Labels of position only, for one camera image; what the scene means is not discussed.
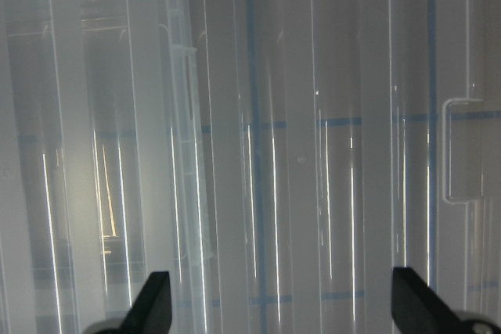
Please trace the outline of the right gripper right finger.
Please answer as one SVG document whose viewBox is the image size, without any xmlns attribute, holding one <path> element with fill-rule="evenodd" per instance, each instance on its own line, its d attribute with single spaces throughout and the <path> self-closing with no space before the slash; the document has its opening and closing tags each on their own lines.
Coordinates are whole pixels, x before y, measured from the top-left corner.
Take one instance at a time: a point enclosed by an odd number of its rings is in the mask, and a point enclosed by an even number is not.
<svg viewBox="0 0 501 334">
<path fill-rule="evenodd" d="M 400 333 L 462 332 L 458 316 L 412 268 L 393 268 L 391 316 Z"/>
</svg>

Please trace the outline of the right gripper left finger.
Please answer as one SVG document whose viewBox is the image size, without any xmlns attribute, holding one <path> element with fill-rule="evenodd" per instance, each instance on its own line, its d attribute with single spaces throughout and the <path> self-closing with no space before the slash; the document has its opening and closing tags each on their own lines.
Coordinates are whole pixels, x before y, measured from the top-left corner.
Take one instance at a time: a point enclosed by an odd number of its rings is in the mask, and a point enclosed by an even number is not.
<svg viewBox="0 0 501 334">
<path fill-rule="evenodd" d="M 152 272 L 117 329 L 105 333 L 168 334 L 172 323 L 171 283 L 168 271 Z"/>
</svg>

